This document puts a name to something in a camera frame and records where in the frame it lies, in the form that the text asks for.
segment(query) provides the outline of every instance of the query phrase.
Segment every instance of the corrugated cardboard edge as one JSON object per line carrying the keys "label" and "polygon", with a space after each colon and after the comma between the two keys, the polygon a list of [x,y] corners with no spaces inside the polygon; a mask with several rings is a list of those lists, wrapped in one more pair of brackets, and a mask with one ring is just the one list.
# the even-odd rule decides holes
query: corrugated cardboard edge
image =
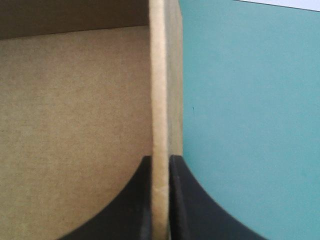
{"label": "corrugated cardboard edge", "polygon": [[169,156],[182,155],[183,51],[179,0],[149,1],[152,105],[152,239],[168,238]]}

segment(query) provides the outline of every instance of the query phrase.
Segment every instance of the cardboard divider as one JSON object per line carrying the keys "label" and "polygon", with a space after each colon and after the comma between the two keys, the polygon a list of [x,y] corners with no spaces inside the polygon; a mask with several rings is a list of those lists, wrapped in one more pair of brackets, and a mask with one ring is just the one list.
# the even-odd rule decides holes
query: cardboard divider
{"label": "cardboard divider", "polygon": [[69,233],[149,155],[153,239],[166,239],[169,156],[182,154],[179,1],[0,0],[0,39],[2,239]]}
{"label": "cardboard divider", "polygon": [[169,157],[182,155],[183,32],[178,0],[150,0],[152,98],[152,237],[169,232]]}

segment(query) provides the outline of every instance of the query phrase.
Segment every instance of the teal wall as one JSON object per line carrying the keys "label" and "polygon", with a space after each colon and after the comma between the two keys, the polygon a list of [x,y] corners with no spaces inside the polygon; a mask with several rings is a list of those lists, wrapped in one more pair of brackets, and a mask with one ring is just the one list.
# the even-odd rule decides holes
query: teal wall
{"label": "teal wall", "polygon": [[320,12],[180,3],[190,169],[268,239],[319,240]]}

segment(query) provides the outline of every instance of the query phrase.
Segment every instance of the cardboard panel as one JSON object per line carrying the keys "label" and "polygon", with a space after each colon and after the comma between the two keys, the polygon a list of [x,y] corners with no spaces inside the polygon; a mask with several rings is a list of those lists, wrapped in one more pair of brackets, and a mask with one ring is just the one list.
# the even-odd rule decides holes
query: cardboard panel
{"label": "cardboard panel", "polygon": [[93,217],[152,151],[147,26],[0,41],[0,236]]}
{"label": "cardboard panel", "polygon": [[148,24],[148,0],[0,0],[0,39]]}
{"label": "cardboard panel", "polygon": [[168,237],[169,156],[182,155],[182,16],[178,0],[150,0],[152,231]]}

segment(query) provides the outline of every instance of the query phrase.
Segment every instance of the cardboard box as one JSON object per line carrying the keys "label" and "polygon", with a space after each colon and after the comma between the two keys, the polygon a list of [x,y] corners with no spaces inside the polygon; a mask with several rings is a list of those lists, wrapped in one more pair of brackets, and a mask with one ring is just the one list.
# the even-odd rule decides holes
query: cardboard box
{"label": "cardboard box", "polygon": [[178,0],[0,0],[0,236],[51,240],[152,155],[153,239],[182,154]]}

